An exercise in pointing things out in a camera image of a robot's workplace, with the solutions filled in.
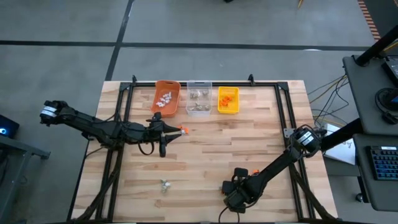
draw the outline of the orange bin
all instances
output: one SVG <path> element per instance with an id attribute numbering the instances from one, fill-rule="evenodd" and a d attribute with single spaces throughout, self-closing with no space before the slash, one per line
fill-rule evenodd
<path id="1" fill-rule="evenodd" d="M 155 84 L 156 92 L 154 102 L 152 103 L 152 108 L 150 109 L 153 113 L 161 112 L 163 118 L 171 118 L 177 112 L 178 103 L 180 101 L 180 89 L 181 85 L 179 82 L 159 80 Z M 172 99 L 164 107 L 159 107 L 156 105 L 160 102 L 160 99 L 166 93 L 172 93 Z"/>

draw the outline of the desk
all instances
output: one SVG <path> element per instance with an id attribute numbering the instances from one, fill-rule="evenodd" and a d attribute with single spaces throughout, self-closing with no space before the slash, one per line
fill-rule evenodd
<path id="1" fill-rule="evenodd" d="M 104 83 L 96 115 L 100 119 L 114 113 L 119 84 Z M 297 125 L 312 124 L 304 82 L 290 81 L 289 88 Z M 239 92 L 238 114 L 217 112 L 218 91 L 214 88 L 211 115 L 194 118 L 185 111 L 187 94 L 186 88 L 182 88 L 177 114 L 164 121 L 171 126 L 182 124 L 190 129 L 189 135 L 171 142 L 165 158 L 159 157 L 157 146 L 151 156 L 142 155 L 137 146 L 125 146 L 115 222 L 218 221 L 220 211 L 225 208 L 220 187 L 223 180 L 231 178 L 233 169 L 261 170 L 284 150 L 274 89 L 240 87 Z M 153 115 L 149 108 L 154 93 L 152 87 L 134 88 L 130 121 L 147 124 L 145 120 Z M 88 152 L 97 148 L 99 144 L 91 142 Z M 105 158 L 103 150 L 86 159 L 72 218 L 81 215 L 98 193 Z M 337 217 L 322 155 L 306 159 L 305 164 L 311 189 L 321 204 Z M 161 179 L 171 183 L 166 194 L 161 193 Z M 292 196 L 286 169 L 268 183 L 257 205 L 241 215 L 241 222 L 297 221 Z M 222 221 L 236 222 L 236 214 L 226 212 Z"/>
<path id="2" fill-rule="evenodd" d="M 359 171 L 365 186 L 365 192 L 375 210 L 396 212 L 398 211 L 398 194 L 396 181 L 374 180 L 366 146 L 397 146 L 398 138 L 387 136 L 370 136 L 354 134 L 353 136 L 356 157 L 359 162 Z"/>
<path id="3" fill-rule="evenodd" d="M 398 136 L 398 125 L 387 124 L 381 118 L 374 95 L 381 88 L 394 88 L 381 65 L 383 59 L 373 58 L 365 67 L 357 65 L 353 57 L 343 58 L 351 91 L 354 96 L 359 118 L 342 127 L 339 131 L 325 137 L 323 149 L 330 149 L 352 138 L 353 134 L 380 134 Z"/>

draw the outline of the white paper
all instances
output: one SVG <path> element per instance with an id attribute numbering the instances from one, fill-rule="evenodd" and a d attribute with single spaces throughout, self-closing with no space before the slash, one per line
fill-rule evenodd
<path id="1" fill-rule="evenodd" d="M 328 131 L 328 133 L 326 134 L 328 136 L 329 134 L 339 130 L 339 128 L 334 125 L 327 124 L 326 130 Z M 325 156 L 331 159 L 336 159 L 341 162 L 355 165 L 355 145 L 353 139 L 347 140 L 327 150 Z"/>

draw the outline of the wire bundle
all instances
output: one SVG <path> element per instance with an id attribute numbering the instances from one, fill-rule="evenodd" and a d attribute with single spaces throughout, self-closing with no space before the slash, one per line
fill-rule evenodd
<path id="1" fill-rule="evenodd" d="M 318 100 L 318 99 L 321 98 L 323 95 L 325 95 L 325 94 L 326 94 L 329 90 L 331 90 L 333 87 L 335 87 L 335 89 L 334 89 L 334 90 L 332 91 L 332 93 L 330 94 L 329 99 L 327 100 L 327 102 L 326 102 L 326 104 L 324 105 L 324 107 L 322 108 L 322 110 L 319 110 L 319 109 L 312 109 L 313 111 L 320 111 L 318 115 L 313 115 L 313 117 L 314 117 L 314 119 L 315 119 L 315 120 L 314 120 L 315 125 L 317 125 L 317 126 L 320 127 L 320 126 L 322 126 L 322 122 L 327 121 L 327 122 L 329 122 L 329 123 L 333 123 L 333 124 L 336 124 L 336 125 L 338 125 L 338 126 L 344 126 L 344 125 L 341 124 L 341 123 L 337 123 L 337 122 L 334 122 L 334 121 L 330 121 L 330 120 L 328 120 L 328 119 L 325 119 L 325 116 L 328 116 L 328 115 L 333 116 L 334 118 L 337 118 L 337 119 L 341 120 L 342 122 L 344 122 L 345 124 L 347 124 L 347 122 L 346 122 L 345 120 L 343 120 L 343 119 L 341 119 L 341 118 L 339 118 L 339 117 L 333 115 L 333 113 L 335 113 L 335 112 L 337 112 L 337 111 L 339 111 L 339 110 L 342 110 L 343 108 L 345 108 L 345 107 L 347 107 L 347 106 L 349 105 L 349 103 L 348 103 L 343 97 L 341 97 L 341 95 L 338 93 L 339 90 L 340 90 L 340 88 L 343 87 L 343 86 L 345 86 L 345 85 L 347 85 L 347 84 L 348 84 L 348 82 L 347 82 L 347 76 L 346 76 L 346 75 L 343 75 L 343 76 L 341 76 L 341 77 L 336 78 L 335 80 L 332 80 L 332 81 L 329 82 L 329 83 L 326 83 L 326 84 L 324 84 L 324 85 L 322 85 L 322 86 L 316 88 L 315 90 L 311 91 L 311 92 L 308 94 L 308 95 L 311 95 L 312 93 L 315 93 L 317 90 L 319 90 L 319 89 L 321 89 L 321 88 L 326 87 L 326 86 L 329 85 L 329 87 L 328 87 L 323 93 L 321 93 L 321 94 L 320 94 L 319 96 L 317 96 L 315 99 L 313 99 L 312 101 L 310 101 L 310 103 L 313 103 L 314 101 Z M 337 110 L 333 110 L 331 113 L 329 113 L 328 111 L 329 111 L 330 107 L 332 106 L 332 104 L 333 104 L 333 102 L 334 102 L 334 100 L 335 100 L 335 98 L 336 98 L 337 96 L 338 96 L 341 100 L 343 100 L 343 101 L 345 102 L 345 105 L 342 106 L 342 107 L 340 107 L 340 108 L 338 108 Z"/>

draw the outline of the clear plastic bin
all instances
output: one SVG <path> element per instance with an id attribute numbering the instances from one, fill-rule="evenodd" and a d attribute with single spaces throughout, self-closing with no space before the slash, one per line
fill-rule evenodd
<path id="1" fill-rule="evenodd" d="M 211 113 L 211 81 L 190 80 L 187 82 L 187 106 L 190 116 L 209 116 Z"/>

